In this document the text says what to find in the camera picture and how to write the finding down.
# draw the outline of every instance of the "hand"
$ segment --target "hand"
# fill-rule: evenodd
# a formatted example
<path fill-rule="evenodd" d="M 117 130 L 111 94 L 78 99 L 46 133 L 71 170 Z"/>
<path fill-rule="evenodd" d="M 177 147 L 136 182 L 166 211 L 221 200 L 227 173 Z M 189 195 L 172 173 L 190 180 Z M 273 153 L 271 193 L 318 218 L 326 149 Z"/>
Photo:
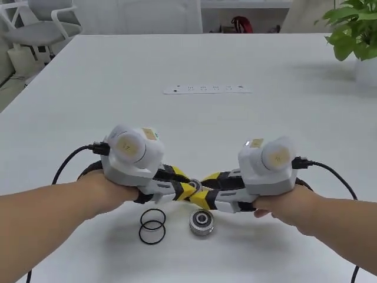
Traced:
<path fill-rule="evenodd" d="M 116 185 L 105 178 L 102 170 L 92 171 L 77 181 L 81 189 L 85 189 L 93 201 L 93 217 L 110 212 L 126 201 L 138 198 L 139 191 L 135 187 Z"/>
<path fill-rule="evenodd" d="M 271 213 L 285 224 L 295 226 L 304 235 L 310 235 L 310 223 L 323 197 L 308 188 L 296 185 L 294 190 L 280 196 L 261 196 L 253 203 L 261 218 Z"/>

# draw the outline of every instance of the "power strip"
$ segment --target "power strip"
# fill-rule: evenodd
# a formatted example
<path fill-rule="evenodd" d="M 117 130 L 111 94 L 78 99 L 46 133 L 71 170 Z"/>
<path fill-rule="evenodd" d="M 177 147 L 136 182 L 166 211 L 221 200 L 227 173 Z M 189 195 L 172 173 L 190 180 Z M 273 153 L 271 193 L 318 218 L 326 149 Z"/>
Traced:
<path fill-rule="evenodd" d="M 175 85 L 164 90 L 164 94 L 221 94 L 252 93 L 244 85 Z"/>

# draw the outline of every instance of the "white pot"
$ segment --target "white pot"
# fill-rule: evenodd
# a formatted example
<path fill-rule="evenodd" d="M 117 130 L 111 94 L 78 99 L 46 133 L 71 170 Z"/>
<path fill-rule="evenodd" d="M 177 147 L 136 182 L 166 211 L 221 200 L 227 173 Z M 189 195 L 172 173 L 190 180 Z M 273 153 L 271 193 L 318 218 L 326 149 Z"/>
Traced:
<path fill-rule="evenodd" d="M 377 58 L 356 62 L 356 82 L 360 85 L 377 87 Z"/>

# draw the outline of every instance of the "forearm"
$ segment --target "forearm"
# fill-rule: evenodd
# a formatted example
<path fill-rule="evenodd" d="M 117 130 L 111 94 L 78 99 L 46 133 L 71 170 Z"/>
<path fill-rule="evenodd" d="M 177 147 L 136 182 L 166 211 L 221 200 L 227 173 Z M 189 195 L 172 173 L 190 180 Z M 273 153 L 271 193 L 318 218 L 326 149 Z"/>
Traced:
<path fill-rule="evenodd" d="M 310 234 L 348 261 L 377 275 L 377 203 L 320 201 Z"/>
<path fill-rule="evenodd" d="M 86 188 L 55 185 L 0 197 L 0 282 L 15 282 L 95 212 Z"/>

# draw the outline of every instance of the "white table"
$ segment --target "white table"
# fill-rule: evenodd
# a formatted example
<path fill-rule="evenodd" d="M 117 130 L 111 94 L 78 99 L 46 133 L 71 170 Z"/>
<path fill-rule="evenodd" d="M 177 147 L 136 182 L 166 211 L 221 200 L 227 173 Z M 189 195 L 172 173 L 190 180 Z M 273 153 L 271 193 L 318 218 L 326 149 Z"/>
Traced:
<path fill-rule="evenodd" d="M 237 167 L 249 137 L 288 135 L 300 155 L 333 166 L 363 200 L 377 201 L 376 90 L 352 80 L 323 35 L 76 37 L 0 115 L 1 193 L 49 184 L 74 149 L 117 123 L 154 126 L 167 164 L 192 177 Z M 165 96 L 173 84 L 245 84 L 253 94 Z M 98 157 L 81 153 L 69 182 Z M 315 191 L 348 198 L 328 172 L 299 173 Z M 147 208 L 127 203 L 79 227 L 39 264 L 34 283 L 349 282 L 353 266 L 270 217 L 215 213 L 206 240 L 188 229 L 196 207 L 170 203 L 166 238 L 138 239 Z M 358 282 L 376 282 L 361 271 Z"/>

